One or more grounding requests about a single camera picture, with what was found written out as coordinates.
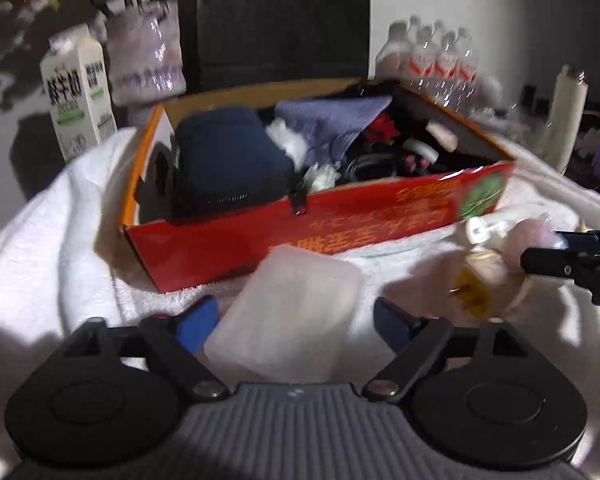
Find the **translucent white plastic case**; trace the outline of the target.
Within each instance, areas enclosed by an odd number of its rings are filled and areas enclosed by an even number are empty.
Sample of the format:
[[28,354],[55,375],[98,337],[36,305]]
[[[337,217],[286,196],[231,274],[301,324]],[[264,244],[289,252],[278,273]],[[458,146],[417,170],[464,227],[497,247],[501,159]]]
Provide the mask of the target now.
[[277,247],[223,315],[204,354],[229,385],[328,382],[363,285],[350,262]]

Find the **dark navy pouch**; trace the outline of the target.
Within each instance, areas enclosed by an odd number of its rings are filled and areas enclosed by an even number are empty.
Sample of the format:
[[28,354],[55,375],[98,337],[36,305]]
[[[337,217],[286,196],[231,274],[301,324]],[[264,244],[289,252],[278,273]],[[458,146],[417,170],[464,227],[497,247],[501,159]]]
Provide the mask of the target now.
[[294,162],[255,110],[230,106],[186,117],[175,130],[173,213],[220,214],[277,202],[291,189]]

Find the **iridescent wrapped ball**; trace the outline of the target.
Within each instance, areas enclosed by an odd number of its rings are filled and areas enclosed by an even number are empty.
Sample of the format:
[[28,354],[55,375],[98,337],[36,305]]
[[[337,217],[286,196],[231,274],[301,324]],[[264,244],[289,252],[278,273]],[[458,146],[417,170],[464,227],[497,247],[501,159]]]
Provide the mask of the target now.
[[567,247],[566,240],[553,230],[546,217],[530,218],[518,222],[507,232],[501,254],[508,266],[519,269],[521,255],[528,248],[564,250]]

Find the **red orange cardboard box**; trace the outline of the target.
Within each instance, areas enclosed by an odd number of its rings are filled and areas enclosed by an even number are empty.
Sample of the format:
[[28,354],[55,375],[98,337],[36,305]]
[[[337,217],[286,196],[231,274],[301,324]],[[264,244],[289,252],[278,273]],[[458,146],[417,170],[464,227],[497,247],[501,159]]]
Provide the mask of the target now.
[[[390,144],[363,132],[336,167],[336,186],[310,193],[294,170],[277,202],[220,214],[173,213],[175,130],[188,116],[221,107],[255,110],[263,125],[282,101],[391,96],[383,111],[400,131]],[[439,153],[430,164],[404,150],[407,139]],[[140,141],[121,225],[138,260],[162,292],[253,271],[276,246],[333,255],[442,228],[486,214],[500,199],[514,161],[470,120],[395,80],[314,79],[198,93],[158,104]]]

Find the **cream power adapter plug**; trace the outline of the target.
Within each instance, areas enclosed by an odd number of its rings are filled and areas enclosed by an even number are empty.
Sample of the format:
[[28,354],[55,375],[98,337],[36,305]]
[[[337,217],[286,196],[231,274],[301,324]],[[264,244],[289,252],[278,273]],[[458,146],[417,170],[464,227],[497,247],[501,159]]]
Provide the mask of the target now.
[[510,300],[509,272],[498,252],[470,252],[449,294],[477,320],[500,318]]

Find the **white thermos bottle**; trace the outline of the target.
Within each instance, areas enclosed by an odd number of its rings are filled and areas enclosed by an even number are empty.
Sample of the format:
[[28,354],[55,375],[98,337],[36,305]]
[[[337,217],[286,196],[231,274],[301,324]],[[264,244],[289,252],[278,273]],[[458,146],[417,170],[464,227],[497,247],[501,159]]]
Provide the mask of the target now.
[[588,83],[583,70],[565,64],[556,77],[543,134],[542,159],[563,174],[566,171],[580,128]]

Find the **white fluffy blanket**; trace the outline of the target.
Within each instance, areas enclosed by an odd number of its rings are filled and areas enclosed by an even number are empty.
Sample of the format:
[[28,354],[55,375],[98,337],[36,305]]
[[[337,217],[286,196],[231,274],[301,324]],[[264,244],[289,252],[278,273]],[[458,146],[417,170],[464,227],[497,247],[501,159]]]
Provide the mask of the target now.
[[[227,307],[242,280],[160,294],[118,229],[118,210],[140,137],[116,133],[65,170],[0,233],[0,478],[18,457],[3,422],[9,396],[72,330],[92,316],[132,324],[176,313],[201,296]],[[338,379],[362,384],[391,358],[375,333],[372,304],[389,297],[413,312],[457,318],[446,290],[460,248],[442,228],[344,254],[365,285]],[[512,323],[580,389],[588,428],[574,458],[600,479],[600,307],[571,284],[535,282]]]

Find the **round translucent lid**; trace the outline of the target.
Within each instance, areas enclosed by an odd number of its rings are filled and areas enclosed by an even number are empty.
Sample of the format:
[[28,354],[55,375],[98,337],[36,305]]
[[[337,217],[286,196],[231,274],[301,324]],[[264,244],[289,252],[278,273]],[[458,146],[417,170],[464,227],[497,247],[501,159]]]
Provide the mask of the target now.
[[403,143],[403,148],[426,159],[430,164],[434,164],[439,158],[439,153],[434,148],[416,139],[407,139]]

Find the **red fabric rose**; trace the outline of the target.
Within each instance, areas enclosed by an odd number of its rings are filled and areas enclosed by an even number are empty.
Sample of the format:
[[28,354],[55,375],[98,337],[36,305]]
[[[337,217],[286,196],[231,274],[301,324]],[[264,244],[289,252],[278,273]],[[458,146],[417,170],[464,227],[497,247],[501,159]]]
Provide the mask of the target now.
[[397,136],[400,136],[400,131],[386,113],[380,113],[363,132],[367,143],[390,144]]

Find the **light blue knitted cloth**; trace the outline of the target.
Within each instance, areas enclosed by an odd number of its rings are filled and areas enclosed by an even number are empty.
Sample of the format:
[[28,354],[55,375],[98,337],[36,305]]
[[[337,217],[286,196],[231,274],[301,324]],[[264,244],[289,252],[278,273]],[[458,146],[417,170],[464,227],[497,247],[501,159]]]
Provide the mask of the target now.
[[391,96],[282,101],[275,117],[299,133],[308,151],[303,166],[338,165],[347,149],[391,103]]

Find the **pack of water bottles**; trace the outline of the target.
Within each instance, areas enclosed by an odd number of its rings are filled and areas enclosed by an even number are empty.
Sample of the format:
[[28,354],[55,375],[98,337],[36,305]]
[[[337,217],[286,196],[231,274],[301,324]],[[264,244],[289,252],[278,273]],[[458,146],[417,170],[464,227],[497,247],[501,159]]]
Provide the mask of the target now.
[[461,113],[476,107],[479,55],[469,30],[419,16],[395,21],[375,58],[375,76],[399,79],[437,104]]

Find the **white milk carton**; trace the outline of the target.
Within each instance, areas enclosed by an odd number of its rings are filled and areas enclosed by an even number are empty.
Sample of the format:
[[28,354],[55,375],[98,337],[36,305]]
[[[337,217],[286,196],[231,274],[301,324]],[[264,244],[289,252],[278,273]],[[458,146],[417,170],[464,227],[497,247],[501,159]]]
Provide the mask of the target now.
[[40,71],[65,162],[72,162],[117,131],[104,50],[87,25],[50,38]]

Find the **lilac glass vase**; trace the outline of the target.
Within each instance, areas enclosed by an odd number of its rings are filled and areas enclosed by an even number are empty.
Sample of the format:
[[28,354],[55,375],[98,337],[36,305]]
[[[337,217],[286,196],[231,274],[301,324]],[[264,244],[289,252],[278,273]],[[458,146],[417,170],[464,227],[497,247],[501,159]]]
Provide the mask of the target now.
[[186,91],[178,3],[148,2],[106,21],[111,97],[118,107],[163,101]]

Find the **black paper shopping bag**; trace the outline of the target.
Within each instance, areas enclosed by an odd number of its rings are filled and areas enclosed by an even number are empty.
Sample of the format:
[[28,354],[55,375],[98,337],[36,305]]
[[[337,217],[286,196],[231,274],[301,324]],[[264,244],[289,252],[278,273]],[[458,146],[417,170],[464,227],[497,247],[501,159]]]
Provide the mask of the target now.
[[204,90],[360,77],[370,62],[370,0],[197,0]]

